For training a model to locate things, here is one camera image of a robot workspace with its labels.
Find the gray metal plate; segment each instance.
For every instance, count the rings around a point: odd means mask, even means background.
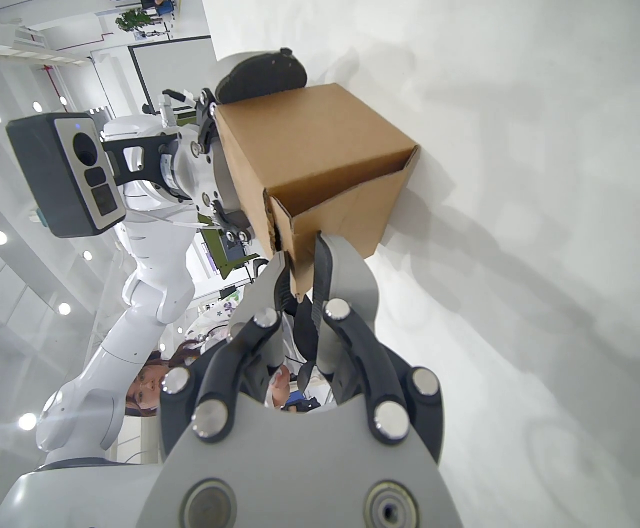
[[[181,526],[188,491],[221,479],[237,499],[236,527],[364,527],[367,492],[380,481],[404,485],[421,527],[462,526],[438,467],[410,431],[400,445],[377,442],[364,397],[311,414],[266,409],[241,394],[236,424],[219,444],[188,429],[164,464],[138,528]]]

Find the metal screw head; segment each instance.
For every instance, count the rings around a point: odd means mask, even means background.
[[[351,307],[342,299],[331,299],[324,307],[326,314],[334,321],[342,321],[349,317]]]
[[[185,528],[230,528],[236,523],[236,516],[236,495],[223,481],[205,481],[186,497]]]
[[[440,390],[440,382],[429,369],[416,369],[412,374],[413,384],[417,391],[423,396],[434,396]]]
[[[402,405],[384,401],[374,411],[376,429],[389,440],[403,440],[409,434],[411,421]]]
[[[409,491],[396,482],[381,482],[365,502],[367,528],[417,528],[418,506]]]
[[[200,144],[195,141],[191,142],[191,153],[193,157],[200,157]]]
[[[262,308],[253,316],[253,322],[260,328],[271,328],[278,322],[278,312],[273,308]]]
[[[184,367],[171,369],[162,380],[162,390],[167,394],[180,394],[189,383],[189,371]]]
[[[200,438],[213,438],[227,425],[229,410],[223,401],[206,400],[191,417],[191,430]]]

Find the cardboard box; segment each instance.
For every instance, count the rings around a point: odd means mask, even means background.
[[[370,257],[418,146],[337,84],[220,106],[218,130],[243,211],[264,249],[292,260],[291,291],[313,286],[316,232]]]

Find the box flap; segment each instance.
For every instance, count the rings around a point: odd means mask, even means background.
[[[361,183],[297,216],[292,217],[278,198],[270,197],[282,248],[291,256],[291,291],[299,300],[313,286],[318,231],[344,237],[364,259],[373,255],[397,197],[415,168],[418,150],[414,148],[402,170]]]

